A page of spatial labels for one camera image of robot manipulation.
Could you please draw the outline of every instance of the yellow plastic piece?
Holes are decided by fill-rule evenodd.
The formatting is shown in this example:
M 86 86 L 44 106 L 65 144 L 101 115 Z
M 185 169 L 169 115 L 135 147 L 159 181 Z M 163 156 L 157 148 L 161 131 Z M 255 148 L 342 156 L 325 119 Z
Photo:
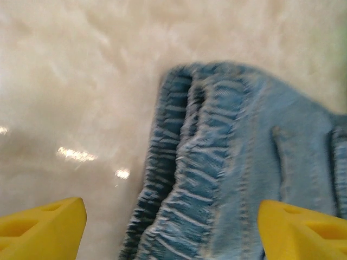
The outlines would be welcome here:
M 0 260 L 74 260 L 86 225 L 81 198 L 0 218 Z
M 265 200 L 258 228 L 268 260 L 347 260 L 347 221 Z

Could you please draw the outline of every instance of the blue denim fabric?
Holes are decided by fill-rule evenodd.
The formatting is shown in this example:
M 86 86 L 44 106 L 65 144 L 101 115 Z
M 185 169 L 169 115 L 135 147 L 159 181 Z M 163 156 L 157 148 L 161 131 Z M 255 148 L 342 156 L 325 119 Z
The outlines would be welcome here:
M 169 71 L 119 259 L 263 259 L 264 199 L 347 217 L 347 117 L 258 69 Z

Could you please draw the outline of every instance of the gathered fabric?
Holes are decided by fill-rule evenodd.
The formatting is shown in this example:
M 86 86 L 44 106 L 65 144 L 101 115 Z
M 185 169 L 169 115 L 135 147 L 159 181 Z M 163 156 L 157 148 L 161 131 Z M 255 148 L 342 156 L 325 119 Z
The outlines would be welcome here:
M 170 70 L 119 259 L 263 259 L 265 199 L 347 218 L 347 116 L 257 68 Z

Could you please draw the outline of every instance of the denim jeans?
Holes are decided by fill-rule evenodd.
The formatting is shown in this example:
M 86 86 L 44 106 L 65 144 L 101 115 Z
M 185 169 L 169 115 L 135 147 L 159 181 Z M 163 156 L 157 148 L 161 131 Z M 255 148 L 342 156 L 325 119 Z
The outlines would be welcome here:
M 120 259 L 263 259 L 264 199 L 346 218 L 346 130 L 345 115 L 256 68 L 170 70 Z

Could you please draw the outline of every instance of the glossy floor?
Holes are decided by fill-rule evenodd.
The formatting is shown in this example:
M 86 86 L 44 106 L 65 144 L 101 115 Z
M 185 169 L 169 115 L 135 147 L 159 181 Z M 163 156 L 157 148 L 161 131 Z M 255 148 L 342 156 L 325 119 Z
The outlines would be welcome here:
M 78 260 L 117 259 L 165 70 L 250 63 L 346 112 L 346 46 L 345 0 L 2 0 L 0 215 L 83 197 Z

